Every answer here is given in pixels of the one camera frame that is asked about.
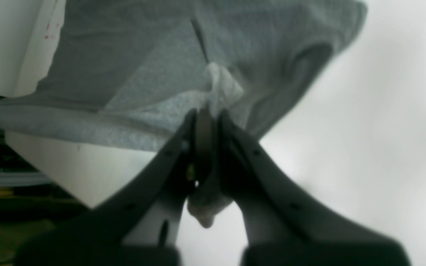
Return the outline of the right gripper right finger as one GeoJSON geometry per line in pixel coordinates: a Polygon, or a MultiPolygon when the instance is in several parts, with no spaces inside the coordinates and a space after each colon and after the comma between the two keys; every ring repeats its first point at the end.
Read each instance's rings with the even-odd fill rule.
{"type": "Polygon", "coordinates": [[[337,214],[290,180],[229,114],[219,116],[223,191],[238,204],[242,266],[409,266],[401,244],[337,214]]]}

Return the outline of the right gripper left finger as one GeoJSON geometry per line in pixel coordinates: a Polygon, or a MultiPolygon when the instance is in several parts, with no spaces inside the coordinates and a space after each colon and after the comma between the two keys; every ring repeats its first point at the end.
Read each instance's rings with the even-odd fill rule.
{"type": "Polygon", "coordinates": [[[15,266],[181,266],[175,248],[184,202],[195,182],[196,111],[147,167],[93,210],[30,240],[15,266]]]}

